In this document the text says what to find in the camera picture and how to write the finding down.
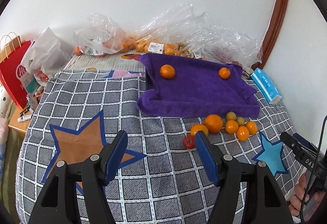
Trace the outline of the right hand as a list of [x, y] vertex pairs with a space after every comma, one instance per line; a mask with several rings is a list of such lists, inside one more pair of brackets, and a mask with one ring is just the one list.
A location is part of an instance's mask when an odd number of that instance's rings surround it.
[[[305, 191], [307, 187], [307, 177], [306, 173], [303, 173], [301, 177], [299, 178], [298, 183], [295, 185], [294, 189], [290, 192], [289, 198], [288, 198], [288, 208], [290, 210], [291, 215], [295, 218], [298, 217], [300, 214], [300, 207], [301, 202], [303, 200]], [[320, 205], [320, 202], [323, 200], [326, 192], [325, 191], [318, 191], [315, 193], [311, 199], [311, 206], [309, 210], [307, 210], [307, 213], [304, 215], [304, 220], [309, 221], [312, 215], [317, 210], [318, 206]]]

